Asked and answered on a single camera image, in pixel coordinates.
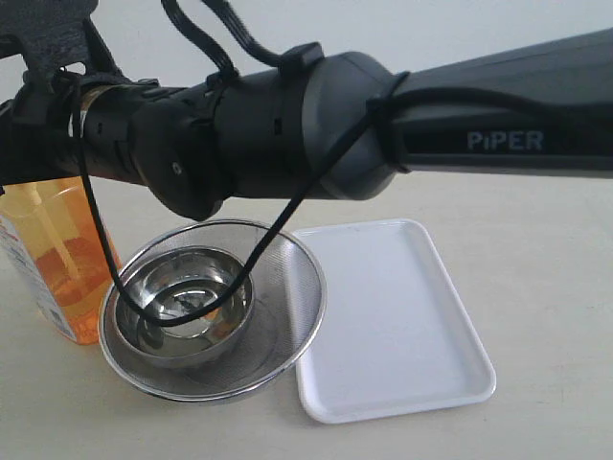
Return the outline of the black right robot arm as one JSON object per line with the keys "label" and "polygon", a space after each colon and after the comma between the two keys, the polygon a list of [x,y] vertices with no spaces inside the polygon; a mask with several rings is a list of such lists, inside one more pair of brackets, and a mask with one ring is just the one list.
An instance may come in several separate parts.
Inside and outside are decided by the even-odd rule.
{"label": "black right robot arm", "polygon": [[217,67],[193,87],[130,80],[93,1],[5,1],[1,55],[24,82],[1,107],[3,186],[76,176],[147,187],[203,220],[230,197],[365,200],[412,171],[610,177],[612,33],[416,73],[316,42],[275,54],[226,1],[209,9],[265,70],[241,75],[174,1]]}

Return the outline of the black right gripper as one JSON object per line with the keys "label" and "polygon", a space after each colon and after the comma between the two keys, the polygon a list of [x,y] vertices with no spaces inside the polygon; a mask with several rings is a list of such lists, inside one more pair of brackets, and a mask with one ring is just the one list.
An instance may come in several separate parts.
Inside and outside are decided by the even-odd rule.
{"label": "black right gripper", "polygon": [[[23,85],[1,105],[1,183],[12,185],[77,173],[69,134],[73,82],[85,88],[120,80],[120,69],[96,29],[95,1],[4,1],[1,57],[20,56]],[[79,77],[69,66],[80,63]]]}

